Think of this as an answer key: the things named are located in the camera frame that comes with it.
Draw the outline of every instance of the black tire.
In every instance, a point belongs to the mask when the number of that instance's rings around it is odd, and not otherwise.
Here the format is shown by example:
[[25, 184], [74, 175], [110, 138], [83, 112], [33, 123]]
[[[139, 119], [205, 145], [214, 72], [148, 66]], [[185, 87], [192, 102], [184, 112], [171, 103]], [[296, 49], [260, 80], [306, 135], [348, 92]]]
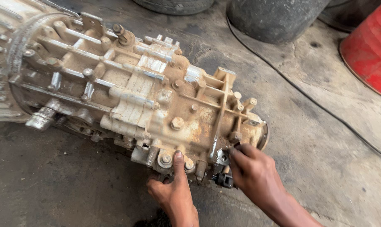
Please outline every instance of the black tire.
[[214, 0], [133, 0], [144, 8], [168, 15], [190, 15], [209, 8]]

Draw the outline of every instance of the rusty metal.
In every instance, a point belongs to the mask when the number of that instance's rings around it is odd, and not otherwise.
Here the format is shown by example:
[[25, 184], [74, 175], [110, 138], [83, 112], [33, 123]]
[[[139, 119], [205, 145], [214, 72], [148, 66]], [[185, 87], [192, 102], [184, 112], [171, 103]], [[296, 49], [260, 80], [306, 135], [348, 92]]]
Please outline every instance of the rusty metal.
[[235, 143], [264, 149], [268, 125], [232, 90], [237, 75], [191, 65], [179, 42], [136, 38], [122, 25], [49, 1], [0, 1], [0, 121], [67, 127], [113, 140], [131, 160], [172, 174], [180, 150], [189, 179], [228, 166]]

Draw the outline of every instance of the dirty floor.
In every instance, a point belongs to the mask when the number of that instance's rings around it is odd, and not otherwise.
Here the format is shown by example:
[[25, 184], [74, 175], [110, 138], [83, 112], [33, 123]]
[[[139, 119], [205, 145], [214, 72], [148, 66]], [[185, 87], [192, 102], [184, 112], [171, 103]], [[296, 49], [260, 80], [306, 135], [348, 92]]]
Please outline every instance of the dirty floor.
[[[119, 22], [137, 37], [171, 37], [209, 74], [218, 66], [238, 73], [233, 90], [258, 99], [254, 112], [271, 125], [265, 153], [300, 204], [326, 226], [381, 226], [381, 156], [239, 44], [226, 24], [226, 1], [186, 17], [130, 0], [55, 3], [108, 26]], [[337, 46], [347, 34], [318, 20], [290, 44], [238, 34], [381, 149], [381, 97], [341, 61]], [[132, 227], [161, 218], [144, 185], [148, 170], [122, 152], [56, 128], [39, 133], [0, 123], [0, 227]], [[201, 226], [274, 226], [240, 191], [198, 185], [191, 191]]]

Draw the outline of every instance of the red container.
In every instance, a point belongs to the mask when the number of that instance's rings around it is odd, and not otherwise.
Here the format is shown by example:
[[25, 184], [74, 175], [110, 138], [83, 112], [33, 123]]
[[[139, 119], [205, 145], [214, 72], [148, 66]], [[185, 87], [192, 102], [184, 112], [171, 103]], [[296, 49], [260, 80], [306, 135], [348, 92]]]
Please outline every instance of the red container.
[[339, 47], [352, 73], [381, 95], [381, 5]]

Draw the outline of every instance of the black cable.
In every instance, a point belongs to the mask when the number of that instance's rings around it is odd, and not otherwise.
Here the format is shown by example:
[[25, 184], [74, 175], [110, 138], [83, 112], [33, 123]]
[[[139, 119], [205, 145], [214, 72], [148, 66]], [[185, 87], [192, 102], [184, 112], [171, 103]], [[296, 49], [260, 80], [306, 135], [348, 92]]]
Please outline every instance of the black cable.
[[372, 143], [370, 143], [365, 137], [363, 137], [356, 129], [354, 129], [352, 126], [350, 126], [346, 121], [341, 119], [340, 117], [336, 116], [334, 113], [332, 113], [330, 110], [319, 104], [317, 101], [315, 101], [311, 96], [309, 96], [305, 91], [303, 91], [299, 86], [297, 86], [295, 83], [293, 83], [289, 78], [287, 78], [280, 70], [278, 70], [273, 64], [271, 64], [267, 59], [265, 59], [261, 54], [254, 51], [252, 48], [250, 48], [247, 44], [245, 44], [234, 32], [233, 27], [230, 23], [230, 20], [227, 17], [227, 24], [230, 28], [231, 33], [234, 35], [234, 37], [243, 45], [245, 46], [249, 51], [251, 51], [253, 54], [258, 56], [260, 59], [262, 59], [266, 64], [268, 64], [270, 67], [272, 67], [279, 75], [283, 77], [290, 85], [292, 85], [295, 89], [297, 89], [301, 94], [303, 94], [306, 98], [308, 98], [310, 101], [312, 101], [315, 105], [317, 105], [319, 108], [323, 109], [325, 112], [329, 113], [329, 115], [333, 116], [336, 120], [340, 121], [342, 124], [344, 124], [347, 128], [350, 129], [357, 137], [359, 137], [362, 141], [364, 141], [368, 146], [373, 148], [376, 152], [381, 154], [381, 151], [375, 147]]

